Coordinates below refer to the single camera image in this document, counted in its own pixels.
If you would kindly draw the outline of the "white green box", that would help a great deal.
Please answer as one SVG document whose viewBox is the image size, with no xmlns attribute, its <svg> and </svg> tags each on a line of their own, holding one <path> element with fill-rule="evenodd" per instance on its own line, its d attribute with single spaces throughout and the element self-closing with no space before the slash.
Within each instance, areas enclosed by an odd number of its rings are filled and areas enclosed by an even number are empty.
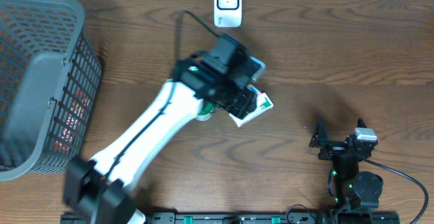
<svg viewBox="0 0 434 224">
<path fill-rule="evenodd" d="M 249 85 L 248 88 L 257 94 L 257 99 L 256 99 L 257 107 L 254 111 L 246 115 L 243 119 L 239 119 L 232 114 L 229 115 L 238 128 L 242 127 L 246 123 L 252 121 L 259 115 L 265 113 L 268 110 L 271 110 L 274 107 L 273 102 L 265 92 L 261 92 L 253 85 Z"/>
</svg>

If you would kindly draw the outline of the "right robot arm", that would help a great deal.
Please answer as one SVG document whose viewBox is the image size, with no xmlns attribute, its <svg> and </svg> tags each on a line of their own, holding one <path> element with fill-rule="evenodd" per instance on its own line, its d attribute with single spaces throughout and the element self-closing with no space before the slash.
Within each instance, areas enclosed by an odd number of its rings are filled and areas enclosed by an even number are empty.
<svg viewBox="0 0 434 224">
<path fill-rule="evenodd" d="M 357 120 L 354 133 L 343 141 L 330 139 L 323 118 L 318 119 L 309 147 L 319 149 L 319 160 L 331 161 L 330 194 L 336 197 L 339 207 L 347 205 L 350 211 L 379 207 L 382 178 L 359 169 L 359 163 L 372 156 L 377 144 L 376 133 L 362 119 Z"/>
</svg>

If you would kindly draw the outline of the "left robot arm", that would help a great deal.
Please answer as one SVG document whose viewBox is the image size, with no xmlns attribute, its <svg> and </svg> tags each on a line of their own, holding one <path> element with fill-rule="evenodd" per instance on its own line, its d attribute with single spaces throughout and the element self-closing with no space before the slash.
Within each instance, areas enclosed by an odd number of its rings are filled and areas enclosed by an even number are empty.
<svg viewBox="0 0 434 224">
<path fill-rule="evenodd" d="M 131 193 L 149 164 L 205 103 L 239 119 L 256 107 L 250 89 L 265 71 L 262 61 L 228 35 L 209 51 L 176 59 L 170 78 L 145 112 L 113 143 L 66 167 L 63 202 L 88 223 L 146 223 Z"/>
</svg>

